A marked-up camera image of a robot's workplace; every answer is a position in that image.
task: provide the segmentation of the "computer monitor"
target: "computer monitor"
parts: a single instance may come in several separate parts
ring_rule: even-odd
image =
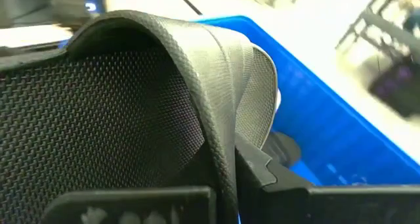
[[[104,0],[0,0],[0,28],[61,24],[77,29],[104,11]]]

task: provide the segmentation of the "black mesh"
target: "black mesh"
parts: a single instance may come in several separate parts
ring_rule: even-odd
[[[270,131],[276,107],[276,68],[271,58],[254,47],[251,76],[236,112],[236,132],[261,147]]]
[[[159,47],[9,70],[0,97],[7,223],[38,223],[73,190],[170,183],[204,142],[185,83]]]

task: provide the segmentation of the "black cable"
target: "black cable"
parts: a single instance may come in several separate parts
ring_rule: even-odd
[[[195,13],[197,13],[198,15],[203,15],[203,13],[197,9],[196,6],[194,6],[191,1],[189,0],[183,0]]]

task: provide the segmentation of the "textured fabric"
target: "textured fabric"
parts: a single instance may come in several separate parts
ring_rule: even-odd
[[[38,223],[65,192],[167,183],[204,141],[161,49],[12,70],[0,92],[0,217],[8,223]]]
[[[271,58],[257,46],[250,75],[237,111],[236,132],[261,148],[276,112],[277,75]]]
[[[73,190],[209,185],[217,223],[236,223],[235,130],[264,141],[275,79],[242,34],[135,11],[62,51],[2,58],[0,217],[36,223]]]

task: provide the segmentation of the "blue crate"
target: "blue crate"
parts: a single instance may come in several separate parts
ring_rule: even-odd
[[[302,150],[293,171],[319,185],[420,183],[416,162],[254,21],[233,16],[199,22],[241,32],[271,56],[282,92],[272,129],[293,137]]]

